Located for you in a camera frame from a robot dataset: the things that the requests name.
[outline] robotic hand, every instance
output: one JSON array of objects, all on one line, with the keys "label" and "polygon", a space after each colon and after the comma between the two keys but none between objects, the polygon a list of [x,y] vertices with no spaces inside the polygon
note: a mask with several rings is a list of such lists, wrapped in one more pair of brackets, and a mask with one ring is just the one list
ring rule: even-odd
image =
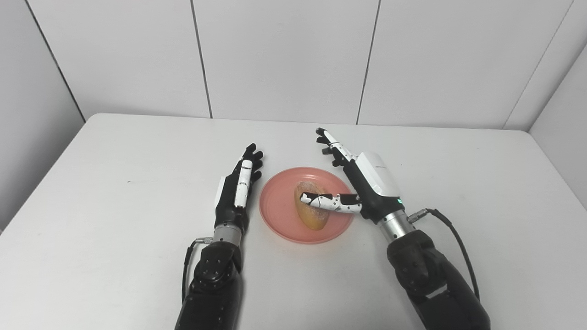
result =
[{"label": "robotic hand", "polygon": [[[389,245],[387,259],[395,269],[424,326],[428,330],[489,330],[490,320],[478,299],[473,268],[463,242],[450,221],[438,210],[424,209],[410,217],[397,186],[376,153],[356,156],[325,129],[317,129],[318,143],[326,144],[323,154],[333,154],[333,166],[343,171],[357,194],[302,193],[300,200],[330,211],[361,213],[381,228]],[[459,271],[435,249],[432,239],[412,224],[431,213],[444,222],[463,251],[475,293]]]},{"label": "robotic hand", "polygon": [[[182,281],[182,307],[176,330],[234,328],[242,293],[241,237],[249,225],[247,200],[252,186],[261,177],[263,152],[247,147],[232,173],[220,181],[217,194],[214,236],[196,239],[188,248]],[[191,253],[198,243],[202,249],[194,279],[185,294],[185,278]]]}]

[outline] fingertip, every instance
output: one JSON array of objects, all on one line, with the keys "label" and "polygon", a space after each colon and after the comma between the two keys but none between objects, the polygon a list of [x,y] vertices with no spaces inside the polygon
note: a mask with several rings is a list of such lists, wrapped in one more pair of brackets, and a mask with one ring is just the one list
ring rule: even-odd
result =
[{"label": "fingertip", "polygon": [[255,160],[259,160],[259,159],[263,158],[263,156],[264,156],[264,154],[262,151],[258,151],[253,155]]},{"label": "fingertip", "polygon": [[253,161],[253,169],[254,170],[258,170],[263,166],[263,161],[262,160],[256,160]]}]

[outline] cable connector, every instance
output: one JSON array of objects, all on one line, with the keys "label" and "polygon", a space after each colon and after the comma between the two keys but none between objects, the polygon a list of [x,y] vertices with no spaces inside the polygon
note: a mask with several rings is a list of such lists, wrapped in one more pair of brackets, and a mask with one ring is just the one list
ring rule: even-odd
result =
[{"label": "cable connector", "polygon": [[422,219],[423,217],[425,217],[426,214],[428,214],[428,213],[430,213],[430,210],[428,208],[423,208],[420,211],[410,215],[407,218],[407,222],[409,222],[410,224],[414,224],[419,219]]},{"label": "cable connector", "polygon": [[187,248],[187,251],[185,252],[184,271],[181,279],[181,303],[183,303],[186,298],[185,286],[187,285],[187,269],[190,266],[191,254],[194,252],[196,244],[210,244],[213,240],[213,237],[198,237]]}]

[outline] bread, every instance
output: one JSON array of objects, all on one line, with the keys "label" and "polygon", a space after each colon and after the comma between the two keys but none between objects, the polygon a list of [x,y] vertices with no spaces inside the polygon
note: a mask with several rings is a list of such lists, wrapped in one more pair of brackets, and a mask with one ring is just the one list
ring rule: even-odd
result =
[{"label": "bread", "polygon": [[314,194],[326,194],[324,187],[320,186],[316,182],[312,181],[301,181],[295,186],[293,190],[293,197],[295,198],[295,208],[298,211],[299,218],[308,228],[313,230],[320,230],[324,228],[328,221],[327,210],[312,207],[299,201],[302,193],[314,193]]}]

